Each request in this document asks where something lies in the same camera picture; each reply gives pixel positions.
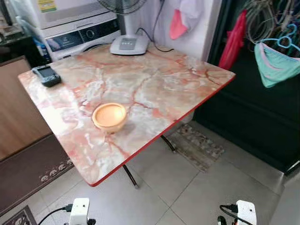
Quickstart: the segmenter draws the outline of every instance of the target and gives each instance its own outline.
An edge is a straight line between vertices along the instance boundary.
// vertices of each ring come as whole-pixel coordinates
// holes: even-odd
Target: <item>cell phone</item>
[[[61,82],[60,76],[49,65],[34,67],[32,72],[38,75],[41,83],[48,88]]]

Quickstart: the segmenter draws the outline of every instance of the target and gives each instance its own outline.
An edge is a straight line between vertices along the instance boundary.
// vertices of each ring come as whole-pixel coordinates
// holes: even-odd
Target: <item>rug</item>
[[[37,223],[28,205],[26,205],[22,210],[14,214],[2,225],[37,225]]]
[[[54,135],[0,161],[0,217],[72,167]]]
[[[201,172],[205,173],[224,152],[207,136],[188,124],[183,124],[167,136],[175,149]]]

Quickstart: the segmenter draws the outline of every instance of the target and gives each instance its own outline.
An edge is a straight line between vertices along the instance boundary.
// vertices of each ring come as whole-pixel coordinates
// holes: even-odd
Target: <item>metal table leg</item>
[[[129,169],[127,168],[127,166],[126,166],[126,165],[123,165],[123,168],[124,168],[125,172],[127,173],[128,177],[131,179],[131,182],[133,183],[134,187],[135,187],[136,189],[138,189],[139,186],[137,185],[137,183],[136,183],[134,177],[132,176],[132,174],[131,174],[131,172],[129,171]]]
[[[175,148],[174,148],[173,145],[169,142],[169,140],[168,140],[165,136],[163,136],[163,135],[161,135],[160,137],[161,137],[161,138],[169,145],[169,147],[170,147],[170,149],[172,150],[172,152],[173,152],[173,153],[176,153]]]

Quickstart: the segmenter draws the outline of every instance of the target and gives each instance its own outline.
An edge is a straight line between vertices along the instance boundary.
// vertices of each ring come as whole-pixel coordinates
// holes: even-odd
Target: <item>bowl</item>
[[[125,107],[118,103],[100,105],[94,110],[92,115],[95,126],[108,133],[121,130],[126,123],[126,118]]]

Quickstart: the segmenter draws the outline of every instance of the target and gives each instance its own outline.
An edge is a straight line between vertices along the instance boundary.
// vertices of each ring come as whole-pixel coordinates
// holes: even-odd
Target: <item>fan base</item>
[[[110,48],[116,55],[141,55],[147,51],[149,40],[141,35],[121,35],[117,37]]]

